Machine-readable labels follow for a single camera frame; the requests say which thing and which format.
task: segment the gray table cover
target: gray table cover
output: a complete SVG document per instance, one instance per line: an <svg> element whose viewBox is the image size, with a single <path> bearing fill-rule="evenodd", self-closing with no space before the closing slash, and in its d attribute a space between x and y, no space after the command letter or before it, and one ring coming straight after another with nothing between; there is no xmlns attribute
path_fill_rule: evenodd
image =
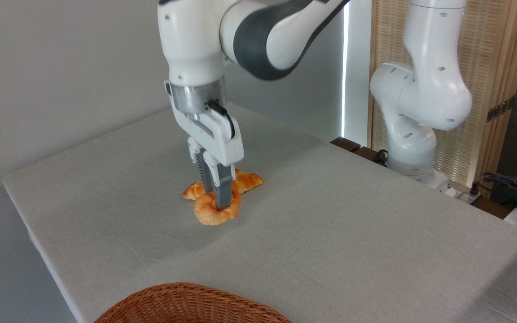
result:
<svg viewBox="0 0 517 323"><path fill-rule="evenodd" d="M265 183L201 225L187 135L166 110L4 178L70 309L193 282L294 323L517 322L517 227L231 105Z"/></svg>

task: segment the bread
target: bread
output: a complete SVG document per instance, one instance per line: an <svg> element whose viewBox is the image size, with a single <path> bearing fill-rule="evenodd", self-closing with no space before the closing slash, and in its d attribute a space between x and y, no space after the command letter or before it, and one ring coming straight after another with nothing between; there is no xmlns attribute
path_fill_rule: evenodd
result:
<svg viewBox="0 0 517 323"><path fill-rule="evenodd" d="M217 210L214 192L205 193L195 201L195 215L204 225L219 225L230 219L238 217L241 206L241 195L238 191L232 191L230 206L223 210Z"/></svg>
<svg viewBox="0 0 517 323"><path fill-rule="evenodd" d="M242 194L256 188L264 183L264 180L255 173L247 174L241 170L235 171L237 178L232 182L232 189ZM196 200L199 196L203 196L205 190L201 181L191 184L184 192L183 197L187 200Z"/></svg>

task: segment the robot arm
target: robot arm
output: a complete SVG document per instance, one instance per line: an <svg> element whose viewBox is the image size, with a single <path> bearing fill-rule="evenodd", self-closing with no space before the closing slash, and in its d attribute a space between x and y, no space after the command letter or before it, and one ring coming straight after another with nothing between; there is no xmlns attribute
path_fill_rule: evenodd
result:
<svg viewBox="0 0 517 323"><path fill-rule="evenodd" d="M414 65L382 64L371 92L388 132L388 168L445 192L447 177L433 170L436 136L452 130L472 108L458 67L458 36L466 0L410 0L404 46Z"/></svg>
<svg viewBox="0 0 517 323"><path fill-rule="evenodd" d="M169 63L166 91L188 133L191 161L217 209L230 205L234 164L244 157L238 123L224 104L228 61L265 80L285 77L348 0L161 0L158 24Z"/></svg>
<svg viewBox="0 0 517 323"><path fill-rule="evenodd" d="M299 64L310 43L348 0L290 0L275 6L237 2L224 15L224 53L254 76L277 80Z"/></svg>

